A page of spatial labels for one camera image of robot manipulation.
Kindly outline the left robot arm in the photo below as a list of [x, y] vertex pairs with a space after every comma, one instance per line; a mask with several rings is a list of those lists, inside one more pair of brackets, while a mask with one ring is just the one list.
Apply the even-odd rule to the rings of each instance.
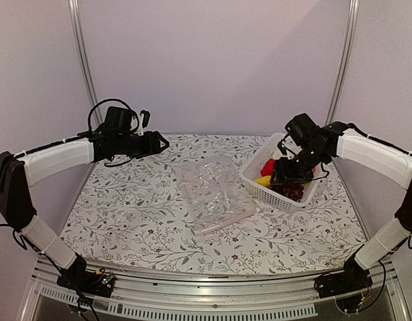
[[0, 214], [7, 227], [18, 234], [18, 242], [28, 243], [50, 259], [61, 275], [77, 290], [92, 283], [86, 261], [66, 245], [37, 214], [30, 187], [80, 165], [112, 160], [115, 156], [140, 159], [162, 153], [169, 142], [157, 131], [120, 134], [114, 138], [87, 132], [49, 145], [12, 154], [0, 154]]

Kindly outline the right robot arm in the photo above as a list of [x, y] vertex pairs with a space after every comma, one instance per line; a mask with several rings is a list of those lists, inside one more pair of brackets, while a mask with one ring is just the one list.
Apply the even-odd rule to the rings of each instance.
[[367, 135], [353, 123], [320, 127], [306, 114], [294, 117], [285, 129], [300, 152], [275, 161], [271, 187], [309, 183], [314, 167], [341, 158], [382, 174], [406, 191], [394, 217], [345, 261], [337, 282], [342, 291], [351, 292], [365, 284], [369, 268], [412, 235], [412, 152]]

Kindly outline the clear zip top bag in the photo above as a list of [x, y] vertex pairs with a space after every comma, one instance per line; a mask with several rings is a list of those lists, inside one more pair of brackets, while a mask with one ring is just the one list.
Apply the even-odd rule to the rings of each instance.
[[233, 161], [215, 155], [175, 171], [195, 236], [204, 236], [257, 213], [257, 205], [237, 175]]

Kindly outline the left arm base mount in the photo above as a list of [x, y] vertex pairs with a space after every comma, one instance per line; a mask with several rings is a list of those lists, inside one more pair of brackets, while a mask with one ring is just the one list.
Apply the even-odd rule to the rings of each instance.
[[115, 275], [100, 268], [94, 272], [85, 268], [62, 270], [57, 280], [57, 285], [83, 294], [92, 294], [110, 298], [115, 285]]

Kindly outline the red bell pepper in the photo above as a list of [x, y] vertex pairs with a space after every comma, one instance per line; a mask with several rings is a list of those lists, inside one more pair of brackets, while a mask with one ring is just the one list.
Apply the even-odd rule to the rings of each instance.
[[265, 177], [273, 174], [275, 161], [275, 159], [271, 158], [265, 163], [264, 167], [260, 171], [261, 176]]

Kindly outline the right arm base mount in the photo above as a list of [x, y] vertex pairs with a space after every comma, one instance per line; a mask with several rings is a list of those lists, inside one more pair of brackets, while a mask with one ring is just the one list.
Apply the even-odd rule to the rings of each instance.
[[373, 281], [369, 270], [357, 267], [345, 267], [338, 273], [324, 273], [314, 280], [314, 289], [320, 298], [334, 296], [337, 308], [345, 314], [360, 312], [368, 295], [371, 293]]

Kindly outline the yellow corn front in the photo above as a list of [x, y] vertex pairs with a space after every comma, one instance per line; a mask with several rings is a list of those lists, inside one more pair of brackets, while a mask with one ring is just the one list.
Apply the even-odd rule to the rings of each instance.
[[254, 182], [261, 185], [261, 186], [263, 186], [263, 187], [268, 188], [271, 184], [271, 176], [267, 175], [267, 176], [264, 176], [264, 177], [260, 177], [260, 178], [256, 179]]

